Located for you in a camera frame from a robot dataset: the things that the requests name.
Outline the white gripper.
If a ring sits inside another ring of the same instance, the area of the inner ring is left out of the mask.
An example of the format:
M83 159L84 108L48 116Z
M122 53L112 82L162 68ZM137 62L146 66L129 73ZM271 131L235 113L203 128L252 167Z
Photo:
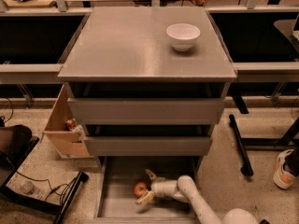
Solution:
M137 205L149 203L155 198L155 194L158 198L173 197L178 191L177 181L166 179L164 177L157 177L150 169L146 170L146 174L149 176L151 182L151 190L146 190L144 194L135 201Z

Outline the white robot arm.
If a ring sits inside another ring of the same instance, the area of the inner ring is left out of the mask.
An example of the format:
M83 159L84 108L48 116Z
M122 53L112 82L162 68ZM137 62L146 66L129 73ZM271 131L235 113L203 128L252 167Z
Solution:
M195 182L188 175L182 175L177 180L157 176L151 170L146 170L150 180L150 189L143 182L137 182L134 194L136 204L148 203L155 197L171 197L179 202L189 203L201 224L259 224L248 211L235 208L220 219L197 189Z

